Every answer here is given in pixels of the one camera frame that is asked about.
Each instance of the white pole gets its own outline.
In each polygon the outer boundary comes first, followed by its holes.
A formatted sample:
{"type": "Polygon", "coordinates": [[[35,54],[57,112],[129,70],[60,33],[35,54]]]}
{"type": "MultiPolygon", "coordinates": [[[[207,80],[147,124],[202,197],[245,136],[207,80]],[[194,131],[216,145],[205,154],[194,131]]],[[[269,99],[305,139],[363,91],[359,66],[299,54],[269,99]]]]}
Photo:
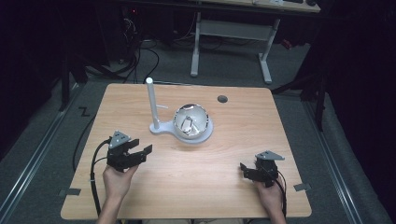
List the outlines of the white pole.
{"type": "Polygon", "coordinates": [[[149,98],[149,105],[151,107],[152,122],[154,123],[154,128],[159,129],[160,120],[158,119],[157,103],[155,102],[155,93],[154,93],[154,85],[152,78],[148,77],[146,79],[146,83],[148,85],[148,98],[149,98]]]}

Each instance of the stand base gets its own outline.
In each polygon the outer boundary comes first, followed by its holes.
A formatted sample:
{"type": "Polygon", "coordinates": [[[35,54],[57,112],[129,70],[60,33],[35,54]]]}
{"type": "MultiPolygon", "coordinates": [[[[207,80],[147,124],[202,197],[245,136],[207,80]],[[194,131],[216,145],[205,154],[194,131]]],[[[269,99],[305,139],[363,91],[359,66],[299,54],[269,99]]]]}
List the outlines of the stand base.
{"type": "Polygon", "coordinates": [[[174,125],[174,122],[172,120],[169,120],[169,121],[166,121],[166,122],[160,122],[160,128],[159,129],[155,129],[154,128],[154,124],[151,123],[149,125],[149,130],[153,134],[170,133],[175,138],[177,138],[179,141],[181,141],[183,143],[193,144],[194,145],[194,144],[203,143],[204,141],[206,141],[210,137],[210,135],[213,133],[213,122],[212,122],[212,119],[209,118],[209,122],[207,123],[206,131],[204,131],[201,136],[199,136],[197,138],[194,138],[194,139],[187,139],[187,138],[183,138],[183,137],[179,136],[176,133],[176,131],[175,131],[175,125],[174,125]]]}

